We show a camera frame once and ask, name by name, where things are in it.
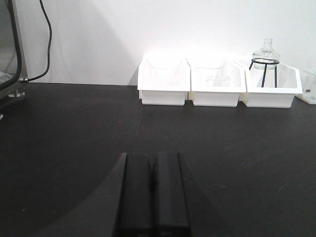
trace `white plastic bin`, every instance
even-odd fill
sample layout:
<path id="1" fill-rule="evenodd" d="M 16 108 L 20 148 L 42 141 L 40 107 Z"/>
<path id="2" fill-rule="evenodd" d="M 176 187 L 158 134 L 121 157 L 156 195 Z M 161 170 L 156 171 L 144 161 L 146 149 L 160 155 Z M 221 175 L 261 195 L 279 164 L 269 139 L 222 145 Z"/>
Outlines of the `white plastic bin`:
<path id="1" fill-rule="evenodd" d="M 247 107 L 290 108 L 294 95 L 302 93 L 299 70 L 278 64 L 277 88 L 274 70 L 267 70 L 264 87 L 261 87 L 263 72 L 254 66 L 251 71 L 245 68 L 247 92 L 240 95 L 240 100 Z"/>
<path id="2" fill-rule="evenodd" d="M 145 56 L 137 88 L 143 104 L 184 105 L 190 91 L 190 66 L 184 58 Z"/>
<path id="3" fill-rule="evenodd" d="M 194 105 L 236 107 L 246 92 L 244 68 L 231 60 L 188 59 L 191 66 L 191 92 Z"/>
<path id="4" fill-rule="evenodd" d="M 301 73 L 303 94 L 296 97 L 310 105 L 316 105 L 316 70 L 307 70 Z"/>

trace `black countertop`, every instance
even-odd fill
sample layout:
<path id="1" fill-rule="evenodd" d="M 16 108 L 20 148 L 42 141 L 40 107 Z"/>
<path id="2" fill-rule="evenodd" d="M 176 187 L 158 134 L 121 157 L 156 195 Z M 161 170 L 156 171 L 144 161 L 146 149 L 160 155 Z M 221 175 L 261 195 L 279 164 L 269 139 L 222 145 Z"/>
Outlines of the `black countertop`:
<path id="1" fill-rule="evenodd" d="M 72 213 L 102 235 L 102 215 L 87 213 L 120 154 L 160 151 L 185 155 L 233 236 L 316 235 L 316 106 L 143 106 L 135 86 L 26 91 L 1 109 L 0 236 L 80 236 Z"/>

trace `black wire stand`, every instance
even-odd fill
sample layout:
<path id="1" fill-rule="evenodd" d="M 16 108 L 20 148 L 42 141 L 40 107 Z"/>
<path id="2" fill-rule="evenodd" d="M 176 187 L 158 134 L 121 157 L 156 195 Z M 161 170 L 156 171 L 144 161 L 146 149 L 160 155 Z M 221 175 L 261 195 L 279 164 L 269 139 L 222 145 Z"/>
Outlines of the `black wire stand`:
<path id="1" fill-rule="evenodd" d="M 258 61 L 258 59 L 264 59 L 264 60 L 271 61 L 271 62 L 260 62 L 260 61 Z M 268 65 L 275 65 L 276 66 L 275 67 L 275 88 L 277 88 L 277 64 L 279 64 L 280 62 L 278 60 L 276 60 L 276 59 L 253 58 L 253 59 L 251 59 L 251 64 L 250 64 L 249 70 L 251 70 L 251 67 L 252 67 L 253 63 L 259 63 L 259 64 L 264 64 L 265 65 L 265 70 L 263 72 L 261 87 L 264 87 L 264 85 L 265 85 L 266 72 L 267 72 Z"/>

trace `glass bottle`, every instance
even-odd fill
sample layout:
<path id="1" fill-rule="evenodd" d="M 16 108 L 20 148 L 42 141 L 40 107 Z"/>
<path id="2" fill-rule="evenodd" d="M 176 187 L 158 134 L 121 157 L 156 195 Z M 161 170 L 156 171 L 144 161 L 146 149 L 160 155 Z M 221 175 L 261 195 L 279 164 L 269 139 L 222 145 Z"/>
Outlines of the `glass bottle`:
<path id="1" fill-rule="evenodd" d="M 262 48 L 260 50 L 254 51 L 252 54 L 252 58 L 253 59 L 259 58 L 259 59 L 256 59 L 256 61 L 259 61 L 259 62 L 270 63 L 273 61 L 268 60 L 268 59 L 279 60 L 280 54 L 272 48 L 272 39 L 265 39 Z M 263 70 L 265 68 L 265 65 L 254 63 L 254 67 L 256 69 Z M 275 65 L 268 65 L 267 70 L 272 70 L 275 67 L 276 67 Z"/>

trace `power cord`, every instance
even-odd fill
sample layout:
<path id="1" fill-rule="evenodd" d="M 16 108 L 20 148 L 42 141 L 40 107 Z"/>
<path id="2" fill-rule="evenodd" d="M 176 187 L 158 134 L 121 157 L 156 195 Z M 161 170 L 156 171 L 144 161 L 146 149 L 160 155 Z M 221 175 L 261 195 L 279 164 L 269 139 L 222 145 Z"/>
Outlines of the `power cord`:
<path id="1" fill-rule="evenodd" d="M 51 38 L 52 38 L 52 30 L 51 30 L 51 24 L 50 24 L 50 21 L 49 21 L 49 18 L 46 14 L 46 11 L 45 11 L 45 8 L 44 8 L 44 5 L 43 5 L 43 2 L 42 0 L 39 0 L 40 2 L 40 6 L 41 6 L 41 9 L 44 13 L 44 16 L 46 18 L 46 21 L 47 21 L 47 24 L 48 24 L 48 27 L 49 27 L 49 41 L 48 41 L 48 49 L 47 49 L 47 67 L 46 67 L 46 70 L 45 72 L 43 72 L 41 75 L 37 76 L 37 77 L 34 77 L 34 78 L 20 78 L 20 82 L 22 83 L 28 83 L 29 81 L 32 81 L 32 80 L 36 80 L 36 79 L 39 79 L 43 76 L 45 76 L 49 70 L 49 66 L 50 66 L 50 47 L 51 47 Z"/>

